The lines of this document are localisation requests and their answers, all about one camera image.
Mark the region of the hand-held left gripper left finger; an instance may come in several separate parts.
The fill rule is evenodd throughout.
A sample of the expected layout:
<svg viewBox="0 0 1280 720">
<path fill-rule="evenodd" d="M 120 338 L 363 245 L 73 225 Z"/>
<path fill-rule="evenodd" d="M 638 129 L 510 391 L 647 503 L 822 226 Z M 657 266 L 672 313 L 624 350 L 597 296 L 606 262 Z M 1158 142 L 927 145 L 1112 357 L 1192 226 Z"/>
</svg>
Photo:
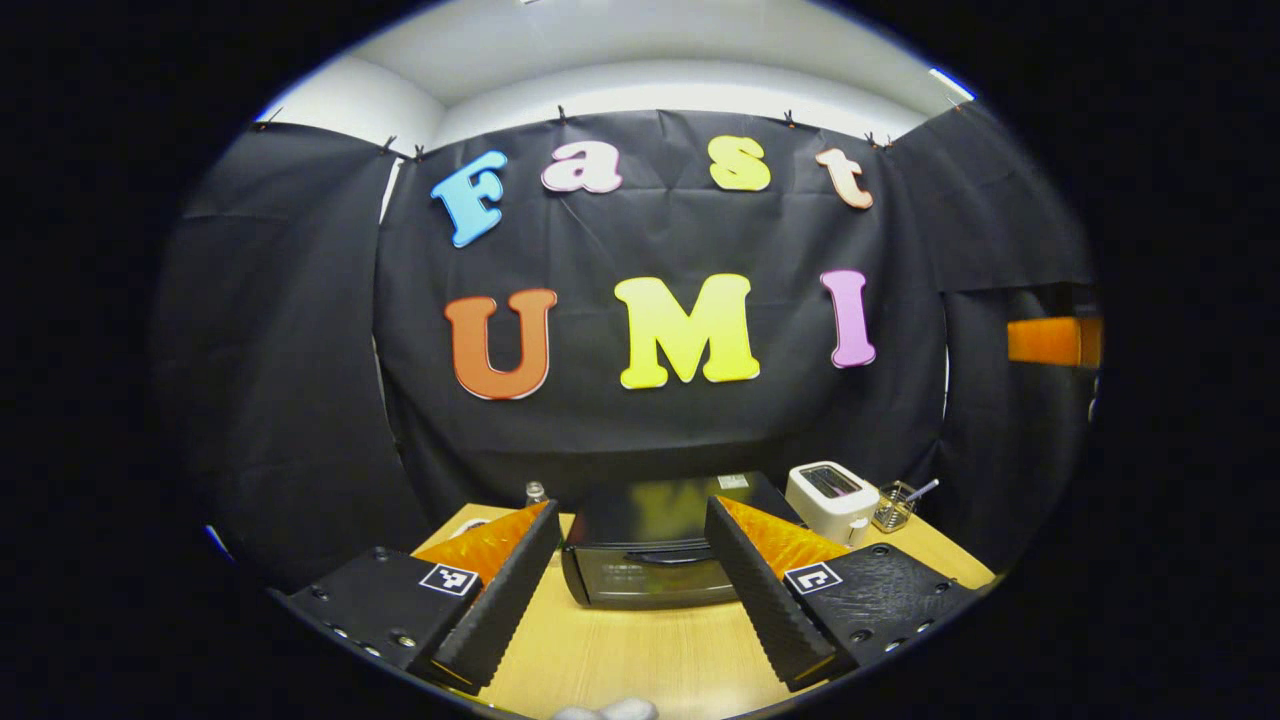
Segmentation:
<svg viewBox="0 0 1280 720">
<path fill-rule="evenodd" d="M 559 541 L 558 503 L 543 501 L 415 553 L 375 547 L 285 606 L 384 664 L 476 694 Z"/>
</svg>

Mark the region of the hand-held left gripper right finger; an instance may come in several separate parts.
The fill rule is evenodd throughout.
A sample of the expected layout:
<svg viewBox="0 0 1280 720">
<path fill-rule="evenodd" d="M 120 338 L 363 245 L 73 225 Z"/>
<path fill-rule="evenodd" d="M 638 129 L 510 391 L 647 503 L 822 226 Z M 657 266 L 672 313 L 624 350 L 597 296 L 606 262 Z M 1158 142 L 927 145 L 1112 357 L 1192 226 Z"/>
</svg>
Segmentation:
<svg viewBox="0 0 1280 720">
<path fill-rule="evenodd" d="M 892 544 L 851 550 L 723 496 L 705 537 L 791 691 L 876 666 L 980 597 Z"/>
</svg>

